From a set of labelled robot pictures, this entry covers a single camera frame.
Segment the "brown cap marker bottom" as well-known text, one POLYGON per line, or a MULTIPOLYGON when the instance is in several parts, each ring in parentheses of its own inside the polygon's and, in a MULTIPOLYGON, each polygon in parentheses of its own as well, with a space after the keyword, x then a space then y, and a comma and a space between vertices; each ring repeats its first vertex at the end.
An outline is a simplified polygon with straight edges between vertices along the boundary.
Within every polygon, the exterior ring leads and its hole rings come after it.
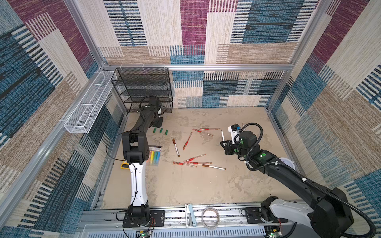
POLYGON ((226 168, 218 167, 218 166, 212 166, 212 165, 209 165, 209 164, 202 164, 202 166, 206 167, 206 168, 213 168, 213 169, 218 169, 218 170, 223 170, 223 171, 226 170, 226 168))

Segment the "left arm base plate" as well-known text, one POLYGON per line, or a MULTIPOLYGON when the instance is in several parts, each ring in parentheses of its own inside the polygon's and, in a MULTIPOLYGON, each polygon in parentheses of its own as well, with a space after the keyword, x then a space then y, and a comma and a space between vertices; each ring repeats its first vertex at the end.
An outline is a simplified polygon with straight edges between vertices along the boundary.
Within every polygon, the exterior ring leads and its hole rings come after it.
POLYGON ((150 226, 163 227, 165 220, 164 210, 151 210, 138 212, 137 214, 126 212, 123 220, 123 228, 148 228, 150 226))

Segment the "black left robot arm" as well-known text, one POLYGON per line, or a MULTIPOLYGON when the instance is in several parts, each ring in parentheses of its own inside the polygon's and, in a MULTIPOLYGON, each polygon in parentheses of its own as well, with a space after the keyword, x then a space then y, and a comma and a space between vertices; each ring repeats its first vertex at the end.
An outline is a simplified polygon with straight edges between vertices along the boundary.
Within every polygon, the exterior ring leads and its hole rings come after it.
POLYGON ((147 139, 148 129, 160 128, 163 123, 162 104, 157 96, 149 95, 140 101, 137 111, 140 116, 132 129, 121 133, 123 157, 129 165, 132 183, 132 198, 124 210, 123 228, 147 227, 153 224, 146 191, 146 166, 150 159, 147 139))

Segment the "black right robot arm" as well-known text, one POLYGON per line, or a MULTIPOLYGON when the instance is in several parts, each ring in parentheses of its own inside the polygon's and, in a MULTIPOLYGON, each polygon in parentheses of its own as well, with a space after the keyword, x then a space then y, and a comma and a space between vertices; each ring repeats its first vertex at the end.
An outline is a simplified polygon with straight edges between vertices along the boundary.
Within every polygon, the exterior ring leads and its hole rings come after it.
POLYGON ((357 213, 369 226, 369 231, 362 238, 373 238, 377 228, 372 219, 359 208, 348 202, 346 194, 339 188, 329 189, 303 176, 293 167, 284 163, 273 153, 262 150, 259 142, 264 134, 260 129, 256 136, 238 124, 228 127, 230 140, 220 144, 226 155, 237 155, 249 171, 260 171, 297 194, 306 203, 305 206, 288 202, 277 196, 270 196, 261 203, 258 212, 265 223, 276 219, 287 219, 296 224, 312 229, 321 238, 353 238, 347 230, 354 224, 352 213, 357 213))

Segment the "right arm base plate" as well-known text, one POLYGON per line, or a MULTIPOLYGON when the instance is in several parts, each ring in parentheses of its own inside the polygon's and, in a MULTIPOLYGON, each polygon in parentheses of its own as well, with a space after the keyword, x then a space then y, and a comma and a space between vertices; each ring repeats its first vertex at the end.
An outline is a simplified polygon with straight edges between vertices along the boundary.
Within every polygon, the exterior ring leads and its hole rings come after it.
POLYGON ((288 219, 275 217, 269 209, 261 207, 247 207, 241 210, 241 215, 247 219, 248 224, 287 223, 288 219))

